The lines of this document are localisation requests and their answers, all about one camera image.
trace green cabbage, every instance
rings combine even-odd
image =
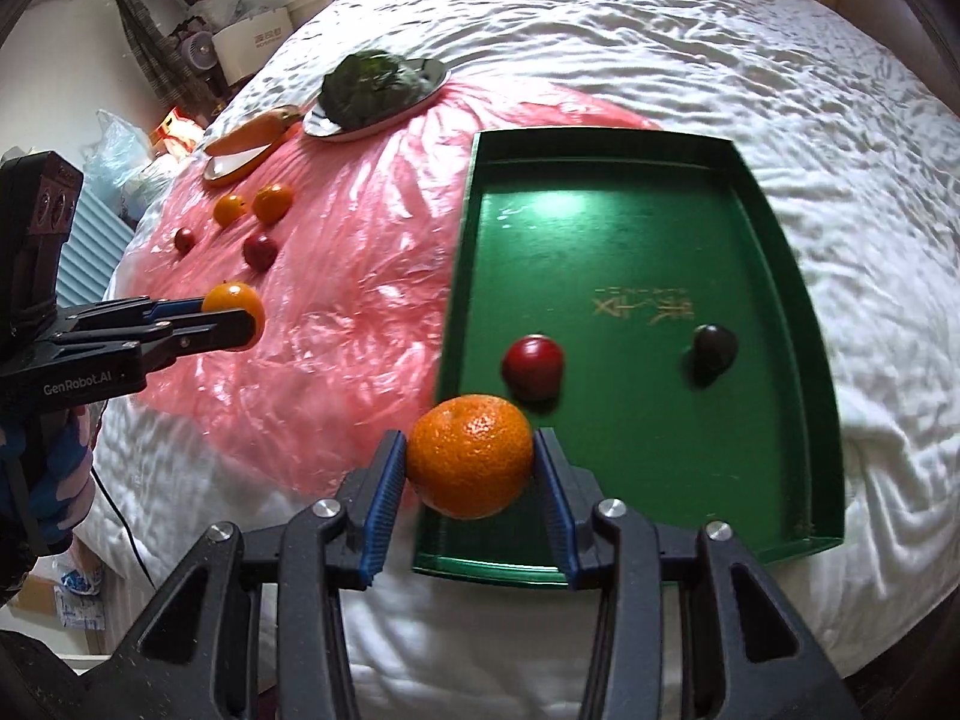
[[[365,50],[352,53],[323,77],[319,103],[331,122],[359,129],[418,103],[429,88],[429,81],[407,67],[402,56]]]

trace white blanket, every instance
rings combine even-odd
[[[845,675],[957,586],[960,121],[898,60],[813,0],[337,0],[211,134],[304,103],[371,46],[539,76],[733,139],[803,269],[843,426],[846,543],[776,576]],[[275,524],[304,503],[130,399],[107,410],[96,460],[159,578],[209,522]],[[142,581],[102,499],[83,538]],[[574,717],[595,599],[418,577],[411,547],[405,518],[373,590],[344,601],[365,717]],[[677,658],[674,642],[670,688]]]

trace green tray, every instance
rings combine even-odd
[[[693,330],[740,341],[707,389]],[[784,233],[733,143],[546,127],[474,143],[438,400],[510,398],[500,360],[528,333],[566,356],[556,428],[568,458],[655,522],[733,525],[764,562],[843,541],[840,429],[820,329]],[[463,522],[424,509],[414,570],[563,584],[533,490]]]

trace orange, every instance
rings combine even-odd
[[[242,308],[253,317],[253,338],[246,346],[237,346],[233,351],[248,349],[260,340],[264,325],[267,323],[267,312],[263,308],[260,295],[256,290],[242,281],[224,281],[210,290],[203,303],[201,311],[229,311],[233,308]]]
[[[229,227],[247,213],[247,201],[238,194],[225,194],[213,206],[213,220],[221,227]]]
[[[530,423],[520,409],[493,395],[461,395],[416,420],[407,478],[431,509],[477,519],[520,495],[533,460]]]
[[[253,215],[267,226],[280,221],[294,204],[294,191],[286,184],[263,187],[253,198]]]

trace pink plastic bag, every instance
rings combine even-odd
[[[251,284],[267,311],[246,352],[181,359],[139,396],[196,420],[247,469],[316,496],[371,458],[383,432],[409,430],[431,405],[443,312],[474,135],[482,129],[584,124],[655,127],[602,100],[530,79],[452,80],[403,127],[353,143],[296,133],[229,191],[253,199],[274,182],[296,201],[272,228],[267,274],[244,263],[248,215],[211,218],[197,160],[179,177],[150,241],[118,271],[119,295],[193,298],[224,280]],[[200,242],[181,257],[174,233]]]

